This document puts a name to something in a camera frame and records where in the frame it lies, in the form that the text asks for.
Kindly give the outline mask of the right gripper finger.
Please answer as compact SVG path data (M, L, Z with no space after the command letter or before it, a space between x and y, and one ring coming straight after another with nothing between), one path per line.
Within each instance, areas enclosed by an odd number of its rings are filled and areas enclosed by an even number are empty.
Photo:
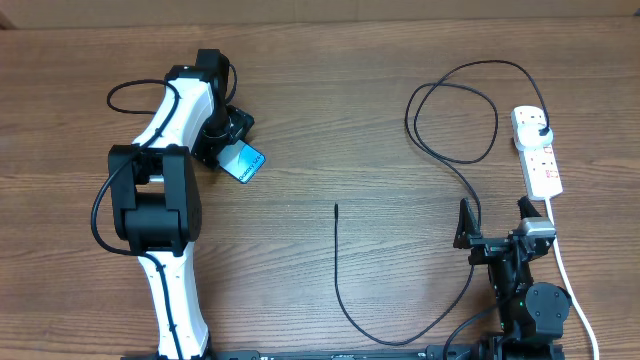
M523 220L525 218L532 217L541 217L539 211L535 208L535 206L531 203L527 196L521 197L517 201L517 205L519 208L520 219Z
M459 219L453 247L471 249L480 244L482 232L467 198L460 201Z

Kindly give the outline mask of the smartphone with blue screen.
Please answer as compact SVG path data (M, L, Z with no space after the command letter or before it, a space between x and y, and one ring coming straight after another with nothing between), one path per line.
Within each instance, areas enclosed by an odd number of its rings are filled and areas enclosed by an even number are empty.
M220 167L242 184L248 183L266 161L266 157L242 140L227 145L218 155Z

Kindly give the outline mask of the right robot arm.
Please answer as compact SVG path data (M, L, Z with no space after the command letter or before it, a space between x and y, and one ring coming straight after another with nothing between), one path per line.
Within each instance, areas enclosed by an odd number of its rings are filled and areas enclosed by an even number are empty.
M528 198L518 200L520 223L502 238L485 237L467 199L460 201L453 246L468 249L472 266L485 265L496 304L461 324L447 339L446 359L562 359L555 340L563 336L572 306L568 291L535 282L529 263L547 255L555 244L556 228ZM473 322L497 311L501 330L472 345L453 345L455 337Z

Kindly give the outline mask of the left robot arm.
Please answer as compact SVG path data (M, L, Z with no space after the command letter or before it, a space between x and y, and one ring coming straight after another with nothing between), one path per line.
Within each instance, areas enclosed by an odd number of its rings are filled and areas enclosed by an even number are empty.
M194 162L247 183L265 157L246 136L254 124L232 105L237 72L218 49L201 49L192 65L159 80L165 95L148 127L108 154L109 176L96 198L111 196L122 255L138 259L149 283L159 344L155 359L212 359L210 330L195 279L202 203Z

